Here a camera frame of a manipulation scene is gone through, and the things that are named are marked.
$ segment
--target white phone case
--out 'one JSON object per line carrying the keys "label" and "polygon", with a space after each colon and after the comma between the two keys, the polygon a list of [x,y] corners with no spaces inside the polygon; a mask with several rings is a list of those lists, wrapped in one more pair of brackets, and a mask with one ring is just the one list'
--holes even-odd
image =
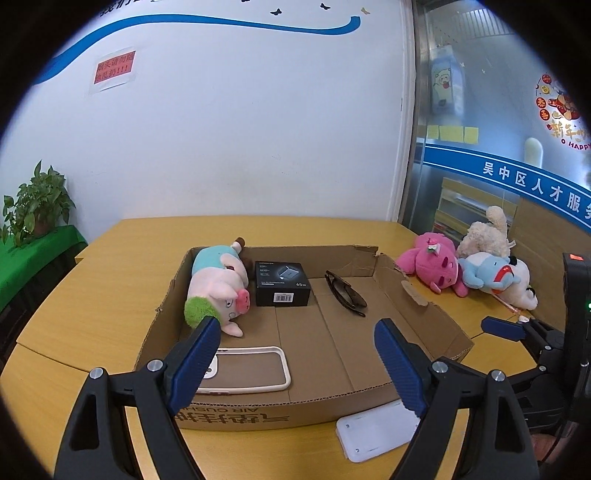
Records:
{"label": "white phone case", "polygon": [[262,393],[262,392],[275,392],[281,391],[288,388],[291,384],[291,375],[290,371],[287,368],[287,359],[285,358],[285,352],[277,347],[277,346],[263,346],[263,347],[251,347],[251,348],[219,348],[217,350],[216,356],[213,357],[213,361],[210,364],[209,368],[207,369],[207,373],[203,377],[204,380],[211,379],[216,375],[223,375],[223,366],[222,360],[220,360],[221,356],[224,355],[257,355],[257,354],[269,354],[274,353],[278,355],[279,360],[281,362],[281,367],[283,370],[283,377],[284,382],[275,385],[263,385],[257,387],[239,387],[234,388],[228,385],[227,387],[216,387],[216,388],[207,388],[207,387],[200,387],[197,389],[198,394],[212,394],[212,395],[236,395],[236,394],[245,394],[245,393]]}

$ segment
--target green tablecloth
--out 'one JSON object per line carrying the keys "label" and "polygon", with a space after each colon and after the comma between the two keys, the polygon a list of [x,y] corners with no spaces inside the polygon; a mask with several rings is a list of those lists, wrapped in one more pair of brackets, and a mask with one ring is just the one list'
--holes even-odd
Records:
{"label": "green tablecloth", "polygon": [[6,245],[0,241],[0,312],[43,267],[80,243],[86,246],[73,225],[58,227],[21,248],[14,247],[12,237]]}

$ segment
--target blue stripe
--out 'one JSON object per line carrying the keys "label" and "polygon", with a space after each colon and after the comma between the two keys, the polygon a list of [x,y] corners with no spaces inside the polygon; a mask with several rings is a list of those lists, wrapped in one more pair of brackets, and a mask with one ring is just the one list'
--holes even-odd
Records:
{"label": "blue stripe", "polygon": [[[591,233],[591,192],[552,172],[498,155],[443,145],[426,145],[423,163],[514,192]],[[486,163],[490,165],[488,174]],[[506,169],[506,177],[500,175],[501,168]],[[523,176],[523,184],[517,183],[518,172]],[[559,195],[552,196],[556,189],[560,189]],[[574,196],[578,200],[576,207],[570,203]]]}
{"label": "blue stripe", "polygon": [[345,35],[351,33],[359,28],[361,19],[359,17],[351,17],[347,25],[336,28],[298,28],[287,27],[285,25],[271,25],[255,22],[244,22],[241,20],[230,20],[229,18],[215,18],[215,17],[201,17],[199,15],[180,15],[180,14],[157,14],[157,15],[141,15],[139,17],[124,18],[117,22],[100,27],[92,33],[89,33],[83,39],[76,42],[66,51],[53,57],[45,66],[34,84],[37,85],[52,79],[62,70],[64,70],[70,63],[76,60],[91,46],[102,40],[107,35],[123,30],[124,28],[134,27],[135,25],[144,25],[151,23],[198,23],[198,24],[216,24],[216,25],[234,25],[237,27],[252,27],[264,28],[266,30],[280,30],[285,32],[295,33],[311,33],[315,35]]}

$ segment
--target blue gripper pad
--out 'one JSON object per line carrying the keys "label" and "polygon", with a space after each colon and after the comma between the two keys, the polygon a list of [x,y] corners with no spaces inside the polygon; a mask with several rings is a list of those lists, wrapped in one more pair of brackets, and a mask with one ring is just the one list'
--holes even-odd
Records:
{"label": "blue gripper pad", "polygon": [[164,391],[171,415],[191,404],[216,355],[221,338],[220,323],[214,317],[206,317],[188,339],[175,345],[166,356]]}
{"label": "blue gripper pad", "polygon": [[506,320],[486,317],[480,323],[480,328],[485,333],[490,333],[497,337],[506,338],[518,342],[525,338],[525,330],[519,323],[507,322]]}
{"label": "blue gripper pad", "polygon": [[427,411],[425,392],[431,384],[430,360],[418,345],[406,341],[391,319],[376,324],[374,345],[402,403],[422,417]]}

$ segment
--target cartoon poster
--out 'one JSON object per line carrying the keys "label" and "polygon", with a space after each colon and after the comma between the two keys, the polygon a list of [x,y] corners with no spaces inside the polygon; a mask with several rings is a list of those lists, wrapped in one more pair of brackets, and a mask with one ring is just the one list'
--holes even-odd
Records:
{"label": "cartoon poster", "polygon": [[535,105],[552,137],[575,150],[591,148],[579,110],[565,88],[548,73],[544,73],[535,86]]}
{"label": "cartoon poster", "polygon": [[430,56],[433,114],[450,113],[461,117],[464,112],[464,80],[452,47],[434,48]]}

